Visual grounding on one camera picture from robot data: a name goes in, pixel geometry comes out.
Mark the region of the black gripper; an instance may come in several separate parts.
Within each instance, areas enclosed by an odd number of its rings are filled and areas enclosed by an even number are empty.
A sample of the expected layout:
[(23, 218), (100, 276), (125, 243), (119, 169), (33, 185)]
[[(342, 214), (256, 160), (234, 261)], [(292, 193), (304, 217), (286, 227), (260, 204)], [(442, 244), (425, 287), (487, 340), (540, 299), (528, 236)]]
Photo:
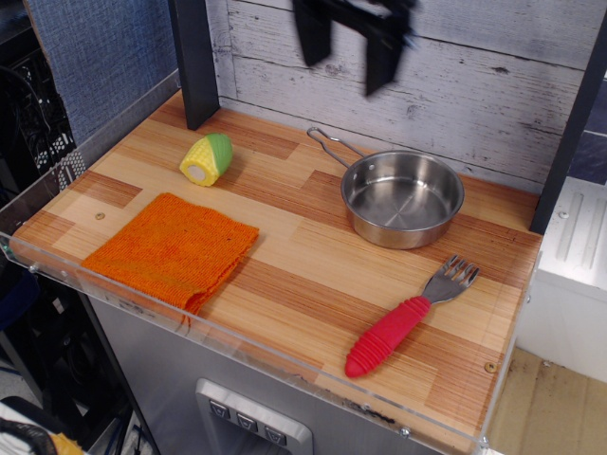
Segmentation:
[(372, 96), (395, 80), (404, 46), (413, 46), (412, 13), (417, 1), (295, 0), (296, 29), (307, 66), (314, 66), (331, 53), (332, 19), (367, 38), (365, 95)]

